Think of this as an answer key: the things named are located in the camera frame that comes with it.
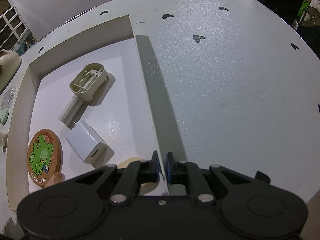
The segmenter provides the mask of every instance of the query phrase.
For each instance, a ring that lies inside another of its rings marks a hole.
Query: screw
[[[125,201],[126,199],[127,199],[127,197],[122,194],[115,194],[110,197],[110,200],[113,203],[121,203],[121,202]]]
[[[160,205],[160,206],[164,206],[166,203],[167,202],[163,199],[158,201],[158,205]]]
[[[214,200],[214,197],[211,194],[200,194],[198,196],[198,200],[200,200],[201,202],[210,202],[212,200]]]

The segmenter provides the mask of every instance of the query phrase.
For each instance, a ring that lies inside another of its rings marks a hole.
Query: beige plastic part
[[[0,147],[5,146],[7,143],[8,133],[2,132],[0,133]]]
[[[70,83],[70,89],[74,93],[74,96],[58,119],[68,126],[82,103],[92,100],[92,95],[97,88],[103,82],[107,82],[108,79],[109,77],[103,65],[91,63],[85,66]]]
[[[129,165],[129,163],[132,163],[135,161],[140,161],[140,160],[142,160],[142,158],[131,157],[131,158],[126,159],[125,161],[119,163],[117,166],[118,166],[118,169],[123,169],[123,168],[126,168]],[[158,186],[158,184],[159,184],[159,182],[143,183],[141,185],[139,195],[145,195],[145,194],[149,193],[150,191],[154,190]]]
[[[55,184],[60,183],[62,180],[62,174],[60,171],[55,172],[52,177],[48,180],[47,184],[44,186],[44,188],[53,186]]]
[[[0,51],[0,91],[5,89],[21,63],[18,53],[12,50]]]
[[[91,63],[85,66],[71,82],[70,89],[83,101],[90,101],[93,99],[93,93],[106,81],[108,81],[108,75],[103,65]]]

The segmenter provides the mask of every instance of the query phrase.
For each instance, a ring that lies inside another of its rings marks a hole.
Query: black heart decal
[[[200,42],[200,39],[205,39],[204,36],[200,36],[200,35],[193,35],[193,40],[196,42],[196,43],[199,43]]]
[[[297,50],[299,49],[296,45],[294,45],[292,42],[291,42],[291,46],[294,48],[294,50]]]
[[[162,19],[167,19],[168,17],[173,17],[173,15],[172,14],[164,14],[162,16]]]
[[[225,8],[225,7],[220,6],[220,7],[219,7],[219,10],[226,10],[226,11],[228,11],[229,9],[227,9],[227,8]]]

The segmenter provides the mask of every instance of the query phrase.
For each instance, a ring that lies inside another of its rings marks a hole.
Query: white power adapter
[[[66,139],[84,163],[92,164],[106,149],[107,144],[85,121],[79,120]]]

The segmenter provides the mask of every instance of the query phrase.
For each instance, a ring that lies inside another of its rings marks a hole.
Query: plastic part
[[[58,119],[64,124],[69,125],[76,112],[78,112],[79,108],[82,106],[82,103],[83,101],[81,98],[73,96]]]
[[[2,125],[5,124],[5,122],[6,122],[7,119],[8,119],[8,116],[9,116],[9,109],[5,107],[4,109],[2,109],[1,115],[0,115],[0,123],[1,123]]]
[[[67,134],[68,143],[84,163],[92,164],[107,144],[85,121],[79,120]]]
[[[0,110],[9,108],[12,105],[13,97],[16,92],[16,88],[14,86],[10,87],[4,94],[2,99],[2,104]]]
[[[103,83],[108,81],[108,75],[103,65],[99,63],[88,64],[81,70],[70,84],[71,91],[83,101],[93,99],[93,93]]]
[[[62,181],[62,174],[60,171],[55,172],[52,177],[48,180],[47,184],[45,184],[44,188],[53,186]]]
[[[85,66],[71,82],[70,89],[74,93],[74,96],[58,119],[68,126],[83,101],[92,100],[93,93],[103,82],[107,82],[108,79],[109,77],[103,65],[91,63]]]
[[[8,133],[2,132],[0,133],[0,147],[5,146],[7,143]]]

